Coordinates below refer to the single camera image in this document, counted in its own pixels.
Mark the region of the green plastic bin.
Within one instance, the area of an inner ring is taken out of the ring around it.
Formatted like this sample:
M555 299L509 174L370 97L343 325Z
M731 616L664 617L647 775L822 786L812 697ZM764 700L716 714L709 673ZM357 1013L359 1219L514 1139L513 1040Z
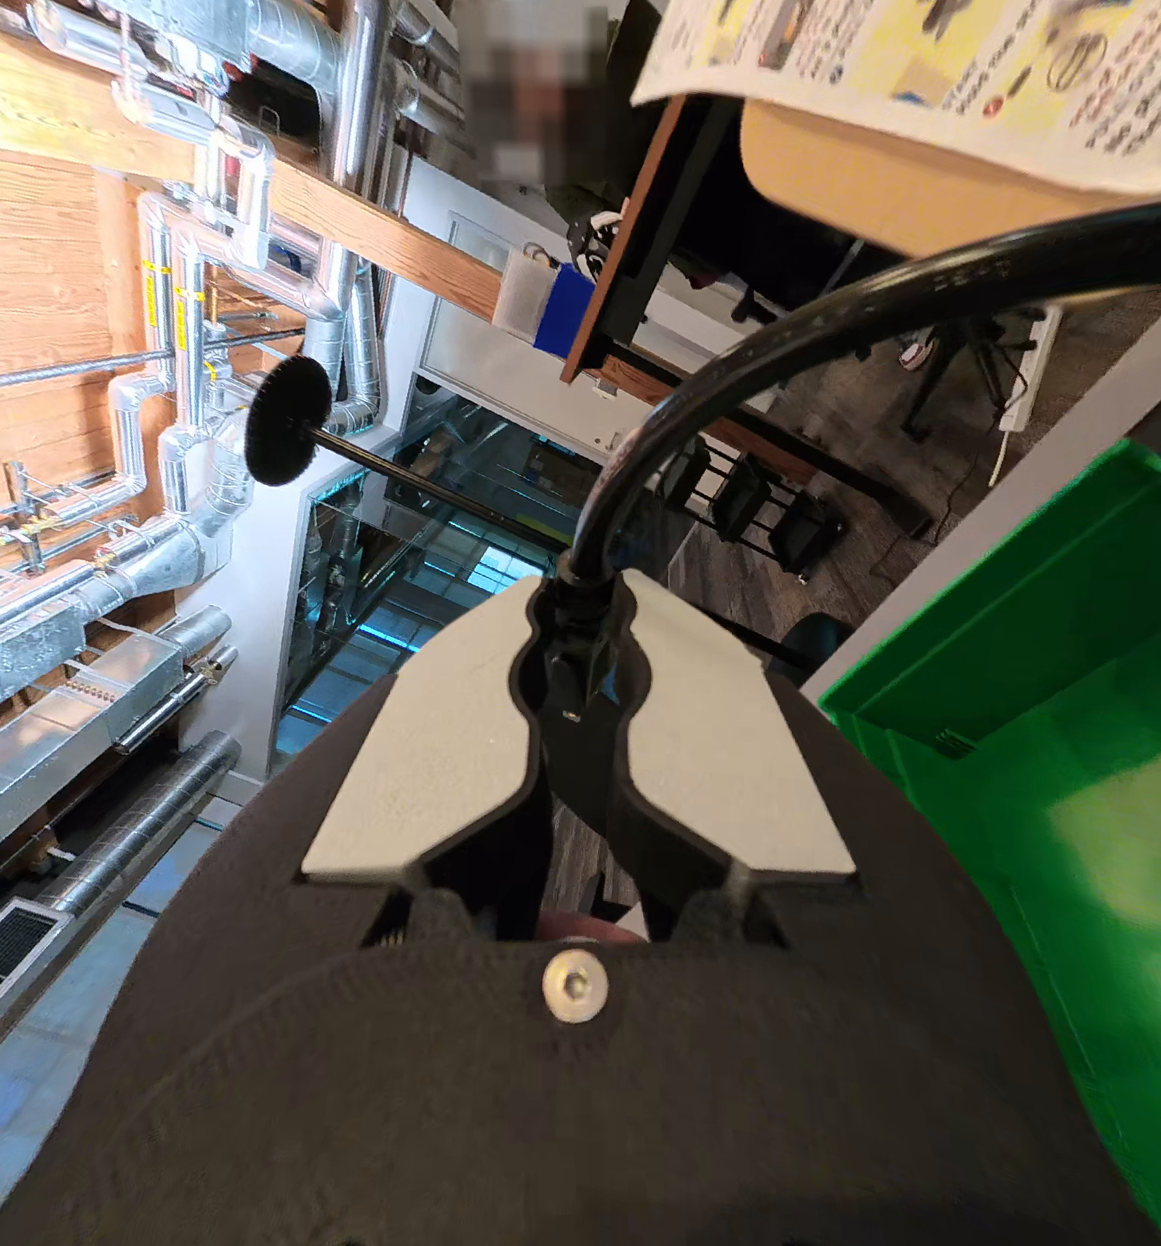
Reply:
M818 705L987 897L1161 1227L1161 456L1113 446Z

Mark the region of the silver rectangular air duct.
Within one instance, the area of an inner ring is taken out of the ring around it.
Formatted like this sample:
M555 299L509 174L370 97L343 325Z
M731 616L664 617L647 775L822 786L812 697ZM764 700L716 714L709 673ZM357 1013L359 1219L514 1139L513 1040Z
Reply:
M207 605L133 633L0 727L0 844L108 752L136 751L238 657L226 612Z

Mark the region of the brown-edged desk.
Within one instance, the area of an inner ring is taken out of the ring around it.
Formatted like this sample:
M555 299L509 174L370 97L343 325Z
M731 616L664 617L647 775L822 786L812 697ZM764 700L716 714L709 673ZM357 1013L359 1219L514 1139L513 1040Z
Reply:
M713 203L712 224L746 251L751 251L749 241L759 235L746 228L742 208L759 204L765 213L787 216L756 193L744 173L739 150L742 109L736 100L714 97L683 97L665 104L609 257L565 359L562 382L588 374L651 405L682 382L678 366L635 350L633 341L669 260L682 255L681 234L697 217L697 202ZM909 538L921 537L931 524L926 509L892 485L772 425L748 405L725 413L708 433L781 476L809 468L864 495Z

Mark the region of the white power strip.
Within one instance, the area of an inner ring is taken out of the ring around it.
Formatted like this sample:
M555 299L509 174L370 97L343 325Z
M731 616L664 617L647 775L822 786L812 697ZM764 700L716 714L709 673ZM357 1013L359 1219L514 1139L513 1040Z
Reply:
M1064 309L1059 304L1034 309L1026 346L1014 351L1012 390L999 413L1000 443L988 478L991 491L1004 473L1010 446L1017 443L1029 429L1062 318Z

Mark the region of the black caster chair base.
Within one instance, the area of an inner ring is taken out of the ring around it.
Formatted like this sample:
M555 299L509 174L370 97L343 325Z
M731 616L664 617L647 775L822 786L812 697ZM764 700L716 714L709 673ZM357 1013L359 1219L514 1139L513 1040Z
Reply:
M691 439L659 472L655 498L722 543L759 553L808 585L847 534L840 512L748 453Z

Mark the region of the black disc on rod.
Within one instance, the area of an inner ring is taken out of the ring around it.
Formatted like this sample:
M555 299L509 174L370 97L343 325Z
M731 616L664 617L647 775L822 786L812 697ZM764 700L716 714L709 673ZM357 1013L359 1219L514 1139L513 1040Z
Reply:
M305 473L317 451L325 451L360 469L382 476L394 485L475 521L505 530L514 539L559 556L566 540L452 491L329 431L333 389L320 363L295 355L261 382L251 400L246 421L246 464L252 478L266 487L282 488Z

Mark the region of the light wooden board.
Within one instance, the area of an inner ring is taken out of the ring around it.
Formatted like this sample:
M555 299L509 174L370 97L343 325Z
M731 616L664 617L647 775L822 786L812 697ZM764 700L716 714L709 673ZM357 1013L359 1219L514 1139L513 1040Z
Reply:
M784 211L913 259L1108 211L1161 203L1161 183L1130 191L1048 141L1004 133L990 152L749 99L742 158L753 189Z

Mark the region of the printed instruction sheet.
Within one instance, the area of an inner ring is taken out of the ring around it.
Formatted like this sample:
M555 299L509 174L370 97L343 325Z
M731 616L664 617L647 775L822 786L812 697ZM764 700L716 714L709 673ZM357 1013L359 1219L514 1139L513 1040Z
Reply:
M675 2L631 102L695 93L1161 198L1161 2Z

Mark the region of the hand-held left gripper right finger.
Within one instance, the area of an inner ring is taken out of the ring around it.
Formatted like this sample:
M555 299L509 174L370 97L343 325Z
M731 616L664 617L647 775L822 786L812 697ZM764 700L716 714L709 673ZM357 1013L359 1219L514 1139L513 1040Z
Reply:
M613 600L608 831L639 886L834 884L857 867L760 661L640 572Z

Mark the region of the silver spiral round duct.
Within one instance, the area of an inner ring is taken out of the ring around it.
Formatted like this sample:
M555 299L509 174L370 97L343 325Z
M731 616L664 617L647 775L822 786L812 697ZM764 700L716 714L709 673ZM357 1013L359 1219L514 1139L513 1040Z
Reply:
M240 743L229 734L217 730L205 734L81 852L35 903L75 921L121 906L178 842L199 805L214 794L240 756Z

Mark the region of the silver insulated ceiling pipes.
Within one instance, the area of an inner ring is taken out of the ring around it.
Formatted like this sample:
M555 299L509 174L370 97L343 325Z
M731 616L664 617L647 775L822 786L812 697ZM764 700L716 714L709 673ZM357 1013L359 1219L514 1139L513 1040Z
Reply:
M305 343L321 350L327 379L336 374L351 311L364 289L356 256L318 237L312 269L296 274L273 263L274 244L312 242L296 222L270 213L277 152L259 130L226 108L233 71L269 64L308 86L321 115L325 180L349 190L408 68L388 55L388 39L427 45L436 33L421 3L351 3L339 33L295 3L94 3L83 16L57 3L17 11L0 3L0 34L38 42L53 55L110 74L121 115L153 134L191 145L195 174L169 195L143 195L139 224L151 368L110 383L116 470L94 491L60 494L44 508L61 527L91 525L146 488L140 411L173 395L177 417L157 442L162 514L105 544L91 564L62 570L46 598L21 591L0 600L0 633L17 634L29 613L55 600L73 616L85 603L92 621L126 603L198 585L230 556L231 530L249 503L246 413L217 420L213 402L234 381L209 366L225 363L227 341L207 311L205 278L220 269L253 293L307 318Z

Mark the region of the wooden ceiling beam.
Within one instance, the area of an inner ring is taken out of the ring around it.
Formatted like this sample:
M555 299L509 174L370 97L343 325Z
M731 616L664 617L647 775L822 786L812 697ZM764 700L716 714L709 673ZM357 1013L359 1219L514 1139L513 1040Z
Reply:
M127 121L100 71L0 34L0 151L165 182L191 178L195 147ZM494 317L494 268L326 182L287 147L277 148L270 208L485 322Z

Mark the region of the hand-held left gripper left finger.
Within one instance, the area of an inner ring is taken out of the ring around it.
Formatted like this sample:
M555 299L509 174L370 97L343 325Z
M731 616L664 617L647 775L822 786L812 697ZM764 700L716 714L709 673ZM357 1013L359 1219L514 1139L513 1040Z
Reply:
M303 858L309 883L520 890L548 867L546 587L518 579L401 666Z

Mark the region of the ceiling vent grille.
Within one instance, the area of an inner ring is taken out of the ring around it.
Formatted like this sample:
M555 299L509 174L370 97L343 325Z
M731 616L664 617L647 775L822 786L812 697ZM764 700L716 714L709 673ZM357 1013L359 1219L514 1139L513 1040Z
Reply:
M66 922L65 916L21 899L0 909L0 1002L57 940Z

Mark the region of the black power plug with cable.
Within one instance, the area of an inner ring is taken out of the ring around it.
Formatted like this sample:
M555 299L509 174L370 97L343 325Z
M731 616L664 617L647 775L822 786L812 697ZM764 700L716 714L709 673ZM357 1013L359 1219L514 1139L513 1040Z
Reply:
M685 378L609 460L546 590L548 686L583 713L613 647L610 548L651 476L746 399L901 334L1014 308L1161 286L1161 200L903 263L807 304Z

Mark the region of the blue and white flag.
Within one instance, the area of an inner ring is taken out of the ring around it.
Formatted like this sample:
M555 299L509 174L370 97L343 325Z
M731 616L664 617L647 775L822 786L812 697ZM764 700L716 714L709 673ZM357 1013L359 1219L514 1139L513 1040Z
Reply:
M596 286L572 263L536 246L513 251L503 270L491 324L534 350L566 360Z

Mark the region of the glass partition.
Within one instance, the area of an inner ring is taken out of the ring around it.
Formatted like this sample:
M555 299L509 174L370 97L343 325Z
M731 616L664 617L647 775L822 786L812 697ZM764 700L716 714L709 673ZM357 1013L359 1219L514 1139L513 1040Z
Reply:
M574 533L597 468L421 376L404 427L375 452L533 530L547 547L368 470L309 499L277 722L281 771L378 679L530 575Z

